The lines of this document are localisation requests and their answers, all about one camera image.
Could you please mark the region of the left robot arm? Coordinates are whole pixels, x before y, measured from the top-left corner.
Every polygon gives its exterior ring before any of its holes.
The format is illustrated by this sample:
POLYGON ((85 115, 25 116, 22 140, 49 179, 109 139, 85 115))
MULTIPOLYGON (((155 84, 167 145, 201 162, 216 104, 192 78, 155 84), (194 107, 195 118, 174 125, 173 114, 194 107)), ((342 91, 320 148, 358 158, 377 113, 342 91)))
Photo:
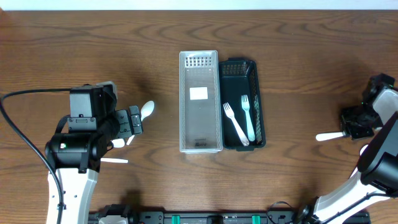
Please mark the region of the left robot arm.
POLYGON ((88 223, 91 198, 101 159, 125 139, 142 134, 142 115, 136 106, 103 118, 63 117, 45 146, 56 180, 49 180, 47 223, 88 223))

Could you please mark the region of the mint green plastic fork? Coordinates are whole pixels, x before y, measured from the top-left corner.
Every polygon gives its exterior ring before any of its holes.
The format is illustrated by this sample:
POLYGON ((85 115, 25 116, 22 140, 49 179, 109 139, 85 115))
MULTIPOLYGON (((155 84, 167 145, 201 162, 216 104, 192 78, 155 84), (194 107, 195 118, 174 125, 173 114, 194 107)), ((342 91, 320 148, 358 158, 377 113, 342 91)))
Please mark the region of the mint green plastic fork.
POLYGON ((251 142, 254 142, 255 141, 255 134, 254 134, 254 128, 253 128, 252 121, 251 121, 251 116, 250 116, 250 113, 249 113, 250 105, 249 105, 249 99, 248 99, 247 95, 243 95, 241 97, 241 106, 242 106, 242 109, 245 112, 248 139, 251 142))

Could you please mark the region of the dark green plastic basket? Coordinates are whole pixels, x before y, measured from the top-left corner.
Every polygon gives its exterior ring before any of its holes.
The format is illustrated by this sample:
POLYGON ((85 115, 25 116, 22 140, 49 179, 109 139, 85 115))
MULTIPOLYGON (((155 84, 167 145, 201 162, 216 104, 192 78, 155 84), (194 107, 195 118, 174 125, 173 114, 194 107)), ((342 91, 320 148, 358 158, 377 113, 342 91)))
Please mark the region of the dark green plastic basket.
POLYGON ((245 112, 241 106, 241 97, 247 95, 250 105, 249 113, 255 134, 255 141, 249 141, 248 146, 243 146, 232 121, 224 114, 222 119, 224 148, 244 152, 264 147, 266 145, 266 132, 255 61, 247 58, 229 58, 220 62, 218 67, 221 103, 229 103, 238 124, 247 136, 245 112))

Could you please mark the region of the clear plastic basket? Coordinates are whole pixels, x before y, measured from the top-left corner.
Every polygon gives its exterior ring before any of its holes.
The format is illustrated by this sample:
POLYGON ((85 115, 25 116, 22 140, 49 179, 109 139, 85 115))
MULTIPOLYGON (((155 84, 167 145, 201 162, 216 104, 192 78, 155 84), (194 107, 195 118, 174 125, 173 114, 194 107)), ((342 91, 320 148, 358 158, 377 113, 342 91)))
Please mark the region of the clear plastic basket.
POLYGON ((223 150, 218 52, 179 53, 180 152, 217 153, 223 150), (190 88, 207 87, 207 100, 190 100, 190 88))

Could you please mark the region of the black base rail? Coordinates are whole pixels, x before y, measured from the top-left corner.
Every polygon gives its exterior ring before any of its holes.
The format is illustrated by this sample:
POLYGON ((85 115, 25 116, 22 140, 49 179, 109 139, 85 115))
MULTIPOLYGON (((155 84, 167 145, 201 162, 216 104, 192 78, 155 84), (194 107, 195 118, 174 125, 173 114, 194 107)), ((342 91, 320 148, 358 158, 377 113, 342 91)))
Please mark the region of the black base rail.
POLYGON ((283 224, 307 223, 297 212, 288 208, 277 208, 265 212, 244 213, 189 213, 162 211, 134 211, 128 205, 107 205, 97 213, 88 215, 89 224, 131 223, 131 224, 283 224))

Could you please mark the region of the white plastic fork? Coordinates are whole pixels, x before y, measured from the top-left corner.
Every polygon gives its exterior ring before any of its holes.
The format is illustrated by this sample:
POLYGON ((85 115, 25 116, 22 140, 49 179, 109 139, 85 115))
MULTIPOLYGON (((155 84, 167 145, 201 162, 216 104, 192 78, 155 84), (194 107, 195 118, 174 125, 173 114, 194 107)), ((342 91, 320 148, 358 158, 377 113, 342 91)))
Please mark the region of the white plastic fork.
POLYGON ((317 141, 328 141, 331 139, 342 138, 345 136, 344 132, 334 132, 334 133, 319 133, 315 136, 317 141))
POLYGON ((249 140, 246 137, 245 133, 243 132, 242 128, 238 124, 235 116, 234 116, 234 111, 229 105, 229 103, 224 103, 223 104, 223 109, 226 114, 226 116, 232 121, 233 126, 238 134, 239 140, 241 141, 243 146, 248 146, 249 145, 249 140))

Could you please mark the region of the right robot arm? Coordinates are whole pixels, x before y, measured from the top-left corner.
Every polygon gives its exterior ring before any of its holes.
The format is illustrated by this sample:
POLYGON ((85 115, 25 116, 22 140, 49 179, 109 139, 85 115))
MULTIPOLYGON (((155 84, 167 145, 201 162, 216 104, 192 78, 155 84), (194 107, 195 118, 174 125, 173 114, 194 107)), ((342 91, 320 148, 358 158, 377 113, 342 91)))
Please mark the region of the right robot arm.
POLYGON ((397 89, 382 90, 372 106, 383 127, 360 155, 356 171, 292 223, 343 223, 374 203, 397 197, 397 89))

